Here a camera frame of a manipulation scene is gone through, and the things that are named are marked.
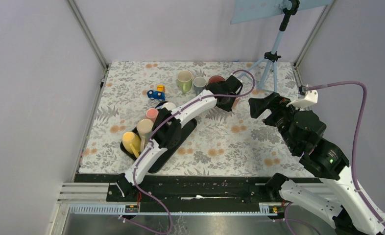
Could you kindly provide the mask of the grey mug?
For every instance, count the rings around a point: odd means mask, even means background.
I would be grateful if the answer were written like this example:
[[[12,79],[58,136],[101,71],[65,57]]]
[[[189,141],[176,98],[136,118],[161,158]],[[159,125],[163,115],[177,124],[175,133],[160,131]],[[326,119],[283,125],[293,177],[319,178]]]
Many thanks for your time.
[[[193,91],[195,95],[199,95],[207,86],[207,80],[204,77],[196,77],[193,80]]]

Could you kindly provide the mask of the light green mug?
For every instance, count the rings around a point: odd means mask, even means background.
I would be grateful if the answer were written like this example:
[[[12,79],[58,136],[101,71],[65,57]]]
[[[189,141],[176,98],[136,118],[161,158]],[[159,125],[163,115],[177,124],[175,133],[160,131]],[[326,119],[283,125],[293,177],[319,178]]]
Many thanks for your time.
[[[177,74],[177,85],[183,94],[189,92],[193,86],[193,74],[188,70],[180,71]]]

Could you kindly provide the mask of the plain pink mug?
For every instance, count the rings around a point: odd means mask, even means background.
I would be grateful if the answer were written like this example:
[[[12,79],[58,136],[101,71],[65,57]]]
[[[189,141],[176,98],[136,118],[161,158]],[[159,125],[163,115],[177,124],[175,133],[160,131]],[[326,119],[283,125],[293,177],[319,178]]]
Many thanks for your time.
[[[151,120],[152,122],[155,122],[158,114],[159,114],[159,110],[155,108],[150,108],[147,110],[145,114],[145,118]]]

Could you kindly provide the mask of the cream floral mug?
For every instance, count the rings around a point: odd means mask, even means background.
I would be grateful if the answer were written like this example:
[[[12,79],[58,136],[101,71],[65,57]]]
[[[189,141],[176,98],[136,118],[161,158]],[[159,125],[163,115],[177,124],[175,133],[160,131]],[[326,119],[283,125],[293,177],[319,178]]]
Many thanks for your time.
[[[153,125],[154,125],[154,122],[150,119],[147,119],[147,118],[142,119],[137,124],[136,128],[137,128],[140,140],[141,140],[141,145],[140,145],[140,151],[141,152],[144,151],[144,149],[148,143],[148,140],[150,138],[150,134],[152,132]]]

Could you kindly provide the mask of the salmon textured square mug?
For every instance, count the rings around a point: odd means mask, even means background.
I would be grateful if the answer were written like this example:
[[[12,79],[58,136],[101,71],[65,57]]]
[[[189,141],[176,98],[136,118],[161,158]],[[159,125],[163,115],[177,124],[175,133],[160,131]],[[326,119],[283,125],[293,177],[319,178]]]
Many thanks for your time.
[[[240,98],[236,98],[233,105],[232,105],[232,110],[234,110],[236,108],[236,106],[239,104],[240,102]]]

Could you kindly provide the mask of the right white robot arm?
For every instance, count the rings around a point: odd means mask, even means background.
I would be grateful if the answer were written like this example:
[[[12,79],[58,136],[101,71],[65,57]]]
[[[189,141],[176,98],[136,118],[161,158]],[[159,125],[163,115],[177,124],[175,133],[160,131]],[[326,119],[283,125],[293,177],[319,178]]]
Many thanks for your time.
[[[249,106],[252,118],[270,110],[264,124],[278,129],[290,153],[337,198],[336,202],[325,199],[276,173],[265,185],[270,201],[282,198],[294,202],[327,222],[339,235],[380,235],[385,231],[385,212],[360,192],[349,160],[337,145],[323,138],[326,124],[314,112],[297,109],[278,93],[250,98]]]

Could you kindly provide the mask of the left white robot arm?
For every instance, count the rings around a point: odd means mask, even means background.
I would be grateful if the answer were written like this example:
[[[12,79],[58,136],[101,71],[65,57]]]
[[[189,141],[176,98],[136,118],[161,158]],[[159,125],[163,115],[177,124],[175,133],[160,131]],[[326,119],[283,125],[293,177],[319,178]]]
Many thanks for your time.
[[[149,169],[161,156],[172,155],[183,143],[184,126],[196,116],[214,107],[232,111],[232,106],[243,88],[241,80],[231,75],[225,81],[210,83],[192,100],[173,109],[162,108],[153,125],[151,137],[137,160],[119,175],[116,181],[118,195],[124,201],[136,197],[136,185],[140,185]]]

